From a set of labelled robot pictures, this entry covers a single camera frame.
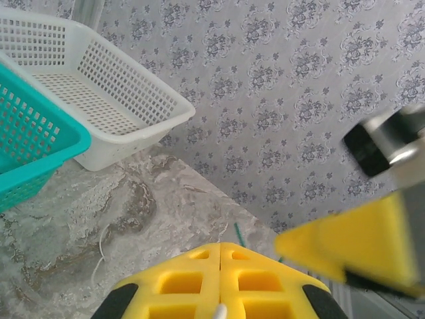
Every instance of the white plastic basket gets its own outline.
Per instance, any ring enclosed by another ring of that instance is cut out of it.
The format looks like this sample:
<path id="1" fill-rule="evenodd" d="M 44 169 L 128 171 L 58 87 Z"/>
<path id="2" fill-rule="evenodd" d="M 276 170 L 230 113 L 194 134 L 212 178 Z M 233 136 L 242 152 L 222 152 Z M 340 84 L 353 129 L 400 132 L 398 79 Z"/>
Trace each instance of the white plastic basket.
<path id="1" fill-rule="evenodd" d="M 88 129 L 92 145 L 75 159 L 90 171 L 158 142 L 195 114 L 162 80 L 74 21 L 1 8 L 0 62 Z"/>

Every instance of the basket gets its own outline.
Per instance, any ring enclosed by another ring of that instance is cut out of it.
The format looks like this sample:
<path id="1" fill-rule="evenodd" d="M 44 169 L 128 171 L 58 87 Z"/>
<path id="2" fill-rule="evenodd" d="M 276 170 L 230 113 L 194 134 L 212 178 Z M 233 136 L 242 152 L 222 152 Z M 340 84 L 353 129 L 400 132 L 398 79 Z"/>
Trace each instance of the basket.
<path id="1" fill-rule="evenodd" d="M 83 124 L 92 145 L 76 160 L 98 171 L 158 142 L 195 114 L 180 94 L 80 23 L 0 12 L 0 61 Z"/>
<path id="2" fill-rule="evenodd" d="M 82 125 L 0 64 L 0 213 L 89 146 Z"/>

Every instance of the marble countertop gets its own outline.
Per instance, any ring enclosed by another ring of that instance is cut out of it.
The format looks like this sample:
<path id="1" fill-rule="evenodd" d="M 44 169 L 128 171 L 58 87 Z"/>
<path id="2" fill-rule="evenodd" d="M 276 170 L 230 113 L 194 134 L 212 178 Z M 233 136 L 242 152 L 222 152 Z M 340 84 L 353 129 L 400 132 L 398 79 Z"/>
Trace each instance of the marble countertop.
<path id="1" fill-rule="evenodd" d="M 273 230 L 161 146 L 99 172 L 69 161 L 0 215 L 0 318 L 90 318 L 126 276 L 237 243 L 234 222 L 248 248 L 276 258 Z"/>

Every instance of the white wire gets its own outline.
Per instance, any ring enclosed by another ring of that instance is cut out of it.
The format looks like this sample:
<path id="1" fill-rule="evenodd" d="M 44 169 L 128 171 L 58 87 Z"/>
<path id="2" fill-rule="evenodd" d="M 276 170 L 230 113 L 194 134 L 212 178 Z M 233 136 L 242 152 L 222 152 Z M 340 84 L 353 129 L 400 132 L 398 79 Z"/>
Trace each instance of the white wire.
<path id="1" fill-rule="evenodd" d="M 104 255 L 104 252 L 103 252 L 103 250 L 102 250 L 102 238 L 103 238 L 103 236 L 104 236 L 104 233 L 105 233 L 106 229 L 108 229 L 108 227 L 109 227 L 109 224 L 108 224 L 105 228 L 103 228 L 103 229 L 102 229 L 102 231 L 100 232 L 100 238 L 99 238 L 99 251 L 100 251 L 100 254 L 101 254 L 101 256 L 102 256 L 102 257 L 100 257 L 100 259 L 99 259 L 99 261 L 98 261 L 98 263 L 97 263 L 96 267 L 94 267 L 94 270 L 93 270 L 93 272 L 92 272 L 92 276 L 90 276 L 90 283 L 91 283 L 91 285 L 92 285 L 92 288 L 93 288 L 93 289 L 94 289 L 94 275 L 95 275 L 95 274 L 96 274 L 96 272 L 98 271 L 98 268 L 99 268 L 99 266 L 100 266 L 100 263 L 101 263 L 102 261 L 106 261 L 106 259 L 105 259 L 105 255 Z"/>
<path id="2" fill-rule="evenodd" d="M 212 319 L 226 319 L 227 318 L 227 307 L 225 304 L 219 304 L 215 310 L 215 314 Z"/>
<path id="3" fill-rule="evenodd" d="M 105 259 L 105 255 L 104 252 L 102 250 L 102 237 L 104 236 L 104 233 L 106 231 L 106 229 L 108 229 L 110 224 L 107 224 L 105 228 L 102 229 L 102 231 L 100 232 L 100 238 L 99 238 L 99 251 L 101 256 L 103 257 L 103 259 Z"/>

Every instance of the patterned wallpaper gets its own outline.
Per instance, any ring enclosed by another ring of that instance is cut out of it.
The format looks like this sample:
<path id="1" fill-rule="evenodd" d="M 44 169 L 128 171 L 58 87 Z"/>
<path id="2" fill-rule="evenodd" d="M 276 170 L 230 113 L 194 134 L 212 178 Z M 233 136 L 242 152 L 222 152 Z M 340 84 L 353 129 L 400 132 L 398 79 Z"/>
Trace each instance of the patterned wallpaper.
<path id="1" fill-rule="evenodd" d="M 422 0 L 107 0 L 99 32 L 191 101 L 163 144 L 280 232 L 393 188 L 341 138 L 425 100 Z"/>
<path id="2" fill-rule="evenodd" d="M 36 13 L 70 19 L 74 0 L 0 0 L 0 7 L 31 10 Z"/>

